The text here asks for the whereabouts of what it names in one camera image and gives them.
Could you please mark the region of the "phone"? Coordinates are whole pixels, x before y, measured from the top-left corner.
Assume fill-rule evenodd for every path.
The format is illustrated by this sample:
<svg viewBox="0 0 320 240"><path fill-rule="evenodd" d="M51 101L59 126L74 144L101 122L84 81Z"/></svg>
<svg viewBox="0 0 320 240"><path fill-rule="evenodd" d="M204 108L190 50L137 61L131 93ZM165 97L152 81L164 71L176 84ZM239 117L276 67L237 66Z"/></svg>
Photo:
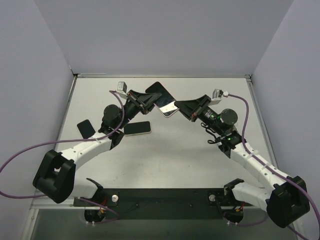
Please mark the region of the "phone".
<svg viewBox="0 0 320 240"><path fill-rule="evenodd" d="M168 92L168 90L159 82L156 81L149 86L145 93L147 94L161 94L161 96L154 102L155 107L165 117L169 118L174 115L179 108L175 106L176 99Z"/></svg>
<svg viewBox="0 0 320 240"><path fill-rule="evenodd" d="M135 136L149 134L152 132L151 123L149 121L128 123L124 127L125 136Z"/></svg>

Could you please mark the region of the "black smartphone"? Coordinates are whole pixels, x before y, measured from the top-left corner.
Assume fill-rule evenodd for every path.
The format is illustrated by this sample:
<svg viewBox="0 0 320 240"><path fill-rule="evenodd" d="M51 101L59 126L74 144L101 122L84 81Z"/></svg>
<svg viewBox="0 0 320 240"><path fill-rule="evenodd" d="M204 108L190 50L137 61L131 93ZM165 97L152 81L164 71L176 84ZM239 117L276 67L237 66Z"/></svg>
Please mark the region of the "black smartphone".
<svg viewBox="0 0 320 240"><path fill-rule="evenodd" d="M95 129L88 119L79 122L76 126L83 139L89 139L96 133Z"/></svg>

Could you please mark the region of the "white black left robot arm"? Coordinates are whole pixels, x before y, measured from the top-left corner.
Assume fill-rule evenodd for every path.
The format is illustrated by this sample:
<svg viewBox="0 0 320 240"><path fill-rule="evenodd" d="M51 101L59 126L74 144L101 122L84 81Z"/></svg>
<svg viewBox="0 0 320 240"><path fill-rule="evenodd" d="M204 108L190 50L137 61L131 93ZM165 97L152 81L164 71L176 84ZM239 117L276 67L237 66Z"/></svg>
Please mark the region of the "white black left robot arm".
<svg viewBox="0 0 320 240"><path fill-rule="evenodd" d="M48 151L33 179L33 186L60 204L69 197L84 198L90 205L100 204L106 197L104 187L91 178L77 182L76 171L96 156L115 148L124 137L121 131L138 113L147 115L160 93L140 93L130 90L120 107L108 105L103 111L98 132L81 143L57 152Z"/></svg>

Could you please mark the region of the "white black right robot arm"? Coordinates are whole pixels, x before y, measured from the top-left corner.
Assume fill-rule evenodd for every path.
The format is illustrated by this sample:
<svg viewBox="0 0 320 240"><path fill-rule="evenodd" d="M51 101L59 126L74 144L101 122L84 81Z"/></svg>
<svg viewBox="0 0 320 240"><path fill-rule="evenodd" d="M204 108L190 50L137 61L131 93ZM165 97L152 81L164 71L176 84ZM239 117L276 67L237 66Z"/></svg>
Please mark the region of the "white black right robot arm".
<svg viewBox="0 0 320 240"><path fill-rule="evenodd" d="M224 109L216 113L211 105L218 104L223 92L216 97L204 95L194 100L176 101L174 105L189 121L201 120L206 132L211 133L214 143L229 159L247 170L262 187L255 187L242 179L224 185L224 197L231 204L247 203L265 211L279 227L285 228L310 211L307 187L299 177L291 177L261 157L257 150L239 133L235 124L237 113Z"/></svg>

